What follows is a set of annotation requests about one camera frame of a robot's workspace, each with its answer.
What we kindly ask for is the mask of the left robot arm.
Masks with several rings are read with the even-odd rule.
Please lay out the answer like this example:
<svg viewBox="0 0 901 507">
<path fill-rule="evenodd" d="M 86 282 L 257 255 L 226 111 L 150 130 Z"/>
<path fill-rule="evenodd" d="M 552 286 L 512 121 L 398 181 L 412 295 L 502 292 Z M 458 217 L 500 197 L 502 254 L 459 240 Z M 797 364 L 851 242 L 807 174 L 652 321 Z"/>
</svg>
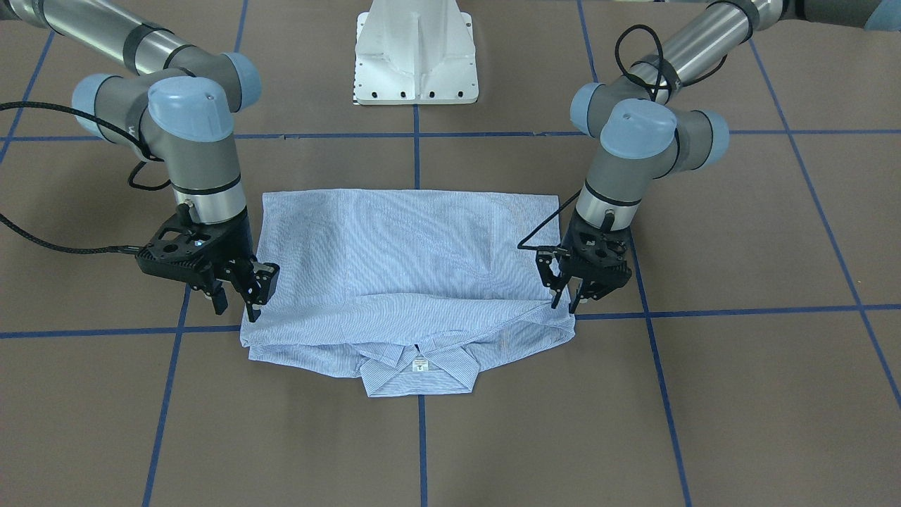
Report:
<svg viewBox="0 0 901 507">
<path fill-rule="evenodd" d="M 729 148 L 730 129 L 711 111 L 679 111 L 680 91 L 720 70 L 733 49 L 782 20 L 897 32 L 897 1 L 709 1 L 704 11 L 662 41 L 633 25 L 615 42 L 619 77 L 588 83 L 572 99 L 570 119 L 598 140 L 579 192 L 567 199 L 572 217 L 559 244 L 535 247 L 551 307 L 567 299 L 574 313 L 633 277 L 626 259 L 628 228 L 653 180 L 712 165 Z"/>
</svg>

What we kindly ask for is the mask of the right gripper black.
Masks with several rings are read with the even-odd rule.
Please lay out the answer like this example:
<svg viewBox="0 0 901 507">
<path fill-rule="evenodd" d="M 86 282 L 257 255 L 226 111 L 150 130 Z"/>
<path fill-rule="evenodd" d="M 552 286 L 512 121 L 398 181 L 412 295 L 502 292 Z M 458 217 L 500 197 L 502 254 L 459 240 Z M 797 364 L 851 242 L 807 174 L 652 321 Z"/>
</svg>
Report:
<svg viewBox="0 0 901 507">
<path fill-rule="evenodd" d="M 178 208 L 138 251 L 136 261 L 143 273 L 209 292 L 216 315 L 228 308 L 221 280 L 234 283 L 251 323 L 274 295 L 281 270 L 276 263 L 256 262 L 247 209 L 205 224 L 194 221 L 188 208 Z"/>
</svg>

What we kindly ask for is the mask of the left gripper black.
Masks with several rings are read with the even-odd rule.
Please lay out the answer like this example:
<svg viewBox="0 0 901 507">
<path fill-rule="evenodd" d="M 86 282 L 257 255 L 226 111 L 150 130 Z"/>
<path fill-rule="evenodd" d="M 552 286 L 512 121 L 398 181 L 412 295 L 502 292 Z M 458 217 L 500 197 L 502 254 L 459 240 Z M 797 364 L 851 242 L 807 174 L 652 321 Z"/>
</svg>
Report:
<svg viewBox="0 0 901 507">
<path fill-rule="evenodd" d="M 598 301 L 621 289 L 631 279 L 633 271 L 626 259 L 625 233 L 612 229 L 614 221 L 614 212 L 608 211 L 596 227 L 575 211 L 560 244 L 565 251 L 559 247 L 537 248 L 538 276 L 553 295 L 550 303 L 552 309 L 560 304 L 566 280 L 579 280 L 579 286 L 567 307 L 570 314 L 575 314 L 580 302 L 588 299 Z M 554 272 L 554 263 L 559 263 L 560 273 Z"/>
</svg>

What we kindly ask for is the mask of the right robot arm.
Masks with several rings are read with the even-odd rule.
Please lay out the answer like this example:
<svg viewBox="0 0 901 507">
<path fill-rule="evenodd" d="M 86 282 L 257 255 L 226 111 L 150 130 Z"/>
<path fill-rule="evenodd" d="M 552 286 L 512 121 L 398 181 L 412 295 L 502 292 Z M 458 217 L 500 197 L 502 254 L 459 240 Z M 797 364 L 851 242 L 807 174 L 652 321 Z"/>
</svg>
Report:
<svg viewBox="0 0 901 507">
<path fill-rule="evenodd" d="M 143 273 L 208 296 L 216 314 L 228 307 L 223 286 L 229 283 L 244 300 L 248 320 L 257 321 L 280 271 L 254 256 L 234 138 L 235 113 L 260 99 L 257 67 L 237 52 L 210 54 L 108 1 L 4 1 L 2 19 L 74 39 L 131 73 L 85 77 L 69 107 L 19 101 L 2 109 L 69 113 L 97 138 L 131 147 L 140 164 L 163 163 L 177 203 L 175 214 L 144 245 L 64 247 L 8 218 L 2 222 L 54 251 L 133 256 Z"/>
</svg>

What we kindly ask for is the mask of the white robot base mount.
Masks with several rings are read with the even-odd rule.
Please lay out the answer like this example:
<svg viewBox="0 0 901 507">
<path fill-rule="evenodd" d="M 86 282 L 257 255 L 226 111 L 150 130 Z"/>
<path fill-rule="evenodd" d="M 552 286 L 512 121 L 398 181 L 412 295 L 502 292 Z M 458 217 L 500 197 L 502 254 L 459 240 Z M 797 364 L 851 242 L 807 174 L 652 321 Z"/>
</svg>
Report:
<svg viewBox="0 0 901 507">
<path fill-rule="evenodd" d="M 374 1 L 356 19 L 355 57 L 356 105 L 479 99 L 473 19 L 455 1 Z"/>
</svg>

